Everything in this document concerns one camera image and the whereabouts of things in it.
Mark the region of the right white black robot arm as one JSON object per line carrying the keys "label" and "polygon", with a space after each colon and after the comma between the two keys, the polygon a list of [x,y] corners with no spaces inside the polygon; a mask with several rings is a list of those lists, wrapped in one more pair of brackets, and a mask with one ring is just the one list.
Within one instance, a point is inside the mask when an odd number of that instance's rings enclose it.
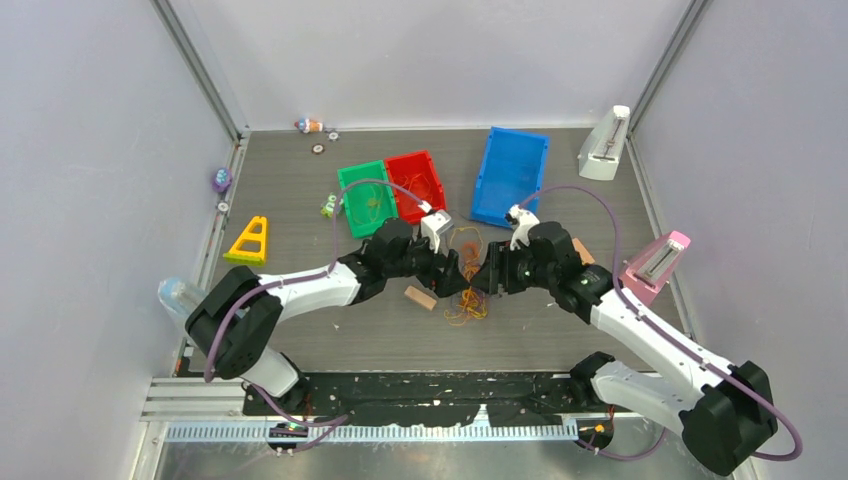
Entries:
{"label": "right white black robot arm", "polygon": [[770,379],[760,366],[735,365],[668,325],[610,270],[583,263],[557,222],[489,243],[471,284],[487,294],[543,289],[561,309],[628,347],[655,373],[595,352],[571,371],[574,403],[589,411],[614,404],[652,420],[717,475],[731,474],[777,433],[777,416],[767,408]]}

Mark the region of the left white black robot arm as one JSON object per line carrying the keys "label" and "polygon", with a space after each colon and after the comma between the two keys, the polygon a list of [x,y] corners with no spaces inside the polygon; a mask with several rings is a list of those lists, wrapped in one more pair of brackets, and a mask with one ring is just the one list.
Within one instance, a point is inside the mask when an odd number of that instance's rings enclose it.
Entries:
{"label": "left white black robot arm", "polygon": [[210,292],[190,294],[176,323],[211,361],[213,374],[245,380],[264,390],[280,412],[296,413],[307,398],[305,379],[270,348],[276,326],[312,311],[368,301],[395,278],[414,277],[439,298],[459,293],[469,285],[459,255],[441,251],[441,235],[451,225],[443,210],[425,215],[417,230],[390,218],[359,249],[325,267],[286,275],[234,267]]}

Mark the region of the small wooden block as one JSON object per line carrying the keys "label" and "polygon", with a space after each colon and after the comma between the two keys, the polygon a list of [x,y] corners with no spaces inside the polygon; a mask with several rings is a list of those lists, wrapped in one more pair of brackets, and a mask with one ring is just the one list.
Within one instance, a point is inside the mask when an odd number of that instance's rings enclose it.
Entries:
{"label": "small wooden block", "polygon": [[404,296],[428,311],[433,311],[438,303],[436,298],[413,286],[405,289]]}

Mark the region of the blue plastic bin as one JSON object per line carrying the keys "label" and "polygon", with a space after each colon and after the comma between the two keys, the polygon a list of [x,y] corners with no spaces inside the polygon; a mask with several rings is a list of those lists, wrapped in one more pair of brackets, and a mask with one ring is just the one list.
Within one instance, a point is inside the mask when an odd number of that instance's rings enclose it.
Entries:
{"label": "blue plastic bin", "polygon": [[509,228],[508,210],[543,185],[549,142],[545,135],[492,127],[475,182],[470,218]]}

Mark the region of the red plastic bin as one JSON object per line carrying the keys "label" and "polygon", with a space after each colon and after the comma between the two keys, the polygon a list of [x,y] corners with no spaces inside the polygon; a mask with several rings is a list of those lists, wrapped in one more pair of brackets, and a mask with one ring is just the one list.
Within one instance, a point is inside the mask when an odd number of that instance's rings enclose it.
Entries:
{"label": "red plastic bin", "polygon": [[[435,210],[446,210],[444,187],[427,150],[407,153],[384,160],[389,180],[429,203]],[[398,215],[412,225],[418,225],[425,212],[402,192],[395,193]]]}

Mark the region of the green plastic bin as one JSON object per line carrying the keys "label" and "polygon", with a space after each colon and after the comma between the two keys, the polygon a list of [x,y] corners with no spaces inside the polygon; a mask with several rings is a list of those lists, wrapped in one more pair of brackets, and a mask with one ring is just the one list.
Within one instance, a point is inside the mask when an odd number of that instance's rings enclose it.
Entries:
{"label": "green plastic bin", "polygon": [[[342,189],[363,179],[388,181],[383,161],[372,161],[340,168]],[[398,216],[395,195],[390,186],[365,183],[349,190],[343,198],[345,215],[354,239],[371,236],[389,218]]]}

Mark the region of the pink metronome box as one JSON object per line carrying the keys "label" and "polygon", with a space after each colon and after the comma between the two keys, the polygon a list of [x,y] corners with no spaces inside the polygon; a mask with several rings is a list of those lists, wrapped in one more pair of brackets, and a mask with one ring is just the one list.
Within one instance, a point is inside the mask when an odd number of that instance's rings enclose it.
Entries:
{"label": "pink metronome box", "polygon": [[648,244],[624,264],[620,282],[646,306],[650,306],[669,283],[691,239],[680,231],[670,231]]}

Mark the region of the white metronome box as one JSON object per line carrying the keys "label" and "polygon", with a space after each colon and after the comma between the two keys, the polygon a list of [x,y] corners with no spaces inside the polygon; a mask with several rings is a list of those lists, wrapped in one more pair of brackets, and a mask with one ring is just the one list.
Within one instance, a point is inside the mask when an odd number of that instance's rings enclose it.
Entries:
{"label": "white metronome box", "polygon": [[592,129],[578,155],[578,175],[595,181],[615,178],[630,123],[631,109],[613,106]]}

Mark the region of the small figurine toy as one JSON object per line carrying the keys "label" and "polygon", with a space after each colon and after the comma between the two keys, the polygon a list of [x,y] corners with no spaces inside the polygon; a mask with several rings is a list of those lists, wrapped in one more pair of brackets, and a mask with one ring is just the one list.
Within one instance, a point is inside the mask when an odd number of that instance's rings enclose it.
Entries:
{"label": "small figurine toy", "polygon": [[294,127],[303,134],[323,132],[325,129],[323,122],[311,118],[298,119],[294,122]]}

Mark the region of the purple round toy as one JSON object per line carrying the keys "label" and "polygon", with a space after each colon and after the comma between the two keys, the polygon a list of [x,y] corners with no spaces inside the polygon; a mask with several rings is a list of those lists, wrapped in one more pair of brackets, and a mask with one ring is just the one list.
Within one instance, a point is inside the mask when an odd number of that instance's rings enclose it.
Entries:
{"label": "purple round toy", "polygon": [[233,181],[232,172],[226,168],[219,168],[212,177],[212,188],[219,194],[225,193],[231,186]]}

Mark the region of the clear plastic bottle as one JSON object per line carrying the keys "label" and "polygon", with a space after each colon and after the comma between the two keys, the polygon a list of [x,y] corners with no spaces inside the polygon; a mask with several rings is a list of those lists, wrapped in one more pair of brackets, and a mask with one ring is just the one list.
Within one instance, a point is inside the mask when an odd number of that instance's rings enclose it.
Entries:
{"label": "clear plastic bottle", "polygon": [[176,327],[184,333],[191,314],[199,307],[207,293],[181,277],[169,277],[158,287],[158,298]]}

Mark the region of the yellow triangular toy frame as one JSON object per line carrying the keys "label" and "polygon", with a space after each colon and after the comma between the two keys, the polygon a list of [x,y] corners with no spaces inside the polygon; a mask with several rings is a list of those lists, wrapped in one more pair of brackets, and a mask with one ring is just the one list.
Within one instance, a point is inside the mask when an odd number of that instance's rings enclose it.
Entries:
{"label": "yellow triangular toy frame", "polygon": [[254,216],[222,257],[235,264],[264,266],[267,262],[268,233],[268,218]]}

